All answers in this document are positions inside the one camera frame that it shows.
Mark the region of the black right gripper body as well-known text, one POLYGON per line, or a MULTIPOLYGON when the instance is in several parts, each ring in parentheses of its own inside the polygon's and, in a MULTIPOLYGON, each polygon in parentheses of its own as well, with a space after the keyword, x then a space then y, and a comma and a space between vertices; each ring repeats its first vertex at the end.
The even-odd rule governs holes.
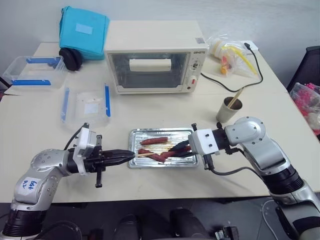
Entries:
POLYGON ((214 153, 214 135, 210 128, 198 129, 196 123, 192 123, 193 132, 188 136, 191 151, 203 159, 204 169, 213 170, 212 154, 214 153))

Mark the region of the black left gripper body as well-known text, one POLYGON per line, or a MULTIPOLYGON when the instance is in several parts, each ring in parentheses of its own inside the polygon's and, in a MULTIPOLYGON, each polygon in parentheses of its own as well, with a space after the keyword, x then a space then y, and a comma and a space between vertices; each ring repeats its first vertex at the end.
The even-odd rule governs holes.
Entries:
POLYGON ((102 172, 106 171, 105 160, 106 158, 102 150, 102 135, 99 134, 96 136, 96 145, 91 154, 83 161, 86 173, 96 173, 96 188, 103 186, 102 172))

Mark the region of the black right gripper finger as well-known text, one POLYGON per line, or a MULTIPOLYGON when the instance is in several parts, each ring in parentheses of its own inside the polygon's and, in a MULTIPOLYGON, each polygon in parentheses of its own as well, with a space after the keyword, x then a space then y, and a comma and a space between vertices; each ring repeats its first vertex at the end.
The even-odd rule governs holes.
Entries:
POLYGON ((168 151, 169 152, 189 152, 190 151, 190 143, 188 140, 184 140, 172 148, 170 148, 168 151))
POLYGON ((182 150, 182 151, 175 151, 174 157, 175 158, 188 158, 188 157, 192 157, 195 156, 196 153, 192 152, 192 151, 186 151, 186 150, 182 150))

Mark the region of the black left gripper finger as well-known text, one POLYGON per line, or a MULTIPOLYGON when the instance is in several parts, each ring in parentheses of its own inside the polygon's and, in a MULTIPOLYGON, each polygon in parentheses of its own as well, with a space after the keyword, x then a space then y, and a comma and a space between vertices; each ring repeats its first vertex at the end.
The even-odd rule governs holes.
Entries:
POLYGON ((112 150, 104 150, 102 152, 102 155, 105 158, 130 158, 130 157, 134 157, 135 153, 126 149, 112 149, 112 150))
POLYGON ((129 162, 133 156, 115 156, 103 160, 104 166, 117 166, 129 162))

